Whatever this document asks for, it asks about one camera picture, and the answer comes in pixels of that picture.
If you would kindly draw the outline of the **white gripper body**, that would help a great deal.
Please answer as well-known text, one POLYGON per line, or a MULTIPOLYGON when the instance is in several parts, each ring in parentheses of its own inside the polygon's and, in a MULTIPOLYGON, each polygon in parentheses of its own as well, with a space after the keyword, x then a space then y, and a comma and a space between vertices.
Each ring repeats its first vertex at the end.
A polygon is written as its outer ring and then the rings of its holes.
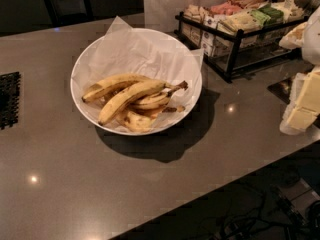
POLYGON ((300 48, 302 58, 315 65, 320 65, 320 7, 310 18, 294 27, 281 38, 279 45, 285 49, 300 48))

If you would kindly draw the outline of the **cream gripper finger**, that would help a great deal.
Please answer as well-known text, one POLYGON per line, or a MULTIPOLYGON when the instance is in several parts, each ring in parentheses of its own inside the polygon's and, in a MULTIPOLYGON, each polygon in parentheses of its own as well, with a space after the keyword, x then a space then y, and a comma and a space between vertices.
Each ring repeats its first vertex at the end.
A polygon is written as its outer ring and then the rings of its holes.
POLYGON ((289 100, 279 128, 287 135, 298 135, 320 115, 320 67, 314 67, 307 74, 296 74, 289 100))

